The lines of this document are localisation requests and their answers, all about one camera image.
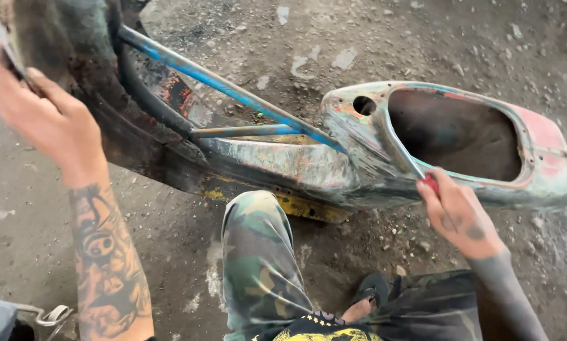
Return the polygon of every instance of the right hand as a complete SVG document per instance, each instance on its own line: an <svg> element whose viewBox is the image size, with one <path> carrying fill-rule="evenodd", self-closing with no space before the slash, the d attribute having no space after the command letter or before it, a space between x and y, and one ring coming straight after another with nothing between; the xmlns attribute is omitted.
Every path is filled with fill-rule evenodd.
<svg viewBox="0 0 567 341"><path fill-rule="evenodd" d="M40 98L8 70L0 45L0 116L27 142L47 154L70 188L96 182L107 172L100 129L88 108L36 69L28 77L45 95Z"/></svg>
<svg viewBox="0 0 567 341"><path fill-rule="evenodd" d="M417 182L416 188L437 232L467 259L485 259L507 250L472 188L456 184L441 168L427 173L439 185L439 196L423 182Z"/></svg>

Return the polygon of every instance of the dirt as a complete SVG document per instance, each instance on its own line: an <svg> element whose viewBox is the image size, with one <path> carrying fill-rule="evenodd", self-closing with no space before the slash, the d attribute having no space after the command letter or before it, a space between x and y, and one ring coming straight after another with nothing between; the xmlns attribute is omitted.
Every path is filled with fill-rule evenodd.
<svg viewBox="0 0 567 341"><path fill-rule="evenodd" d="M555 121L567 140L567 4L560 0L158 0L143 23L160 43L316 126L329 90L418 80L527 107ZM194 87L223 111L242 110ZM111 175L150 280L157 336L222 337L223 203L117 167ZM0 121L0 211L15 210L0 220L0 297L46 308L75 304L69 209L58 176ZM567 208L489 213L549 337L567 340ZM398 266L408 274L466 267L420 206L361 212L340 225L293 217L291 224L307 293L332 313L346 308L374 269L392 276Z"/></svg>

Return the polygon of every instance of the t-shirt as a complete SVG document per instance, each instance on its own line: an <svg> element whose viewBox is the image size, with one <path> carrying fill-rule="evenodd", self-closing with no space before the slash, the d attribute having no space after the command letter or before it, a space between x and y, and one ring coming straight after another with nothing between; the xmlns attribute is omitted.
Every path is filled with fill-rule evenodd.
<svg viewBox="0 0 567 341"><path fill-rule="evenodd" d="M271 341L261 335L251 341ZM323 311L303 316L292 322L272 341L384 341L370 327L347 324L332 314Z"/></svg>

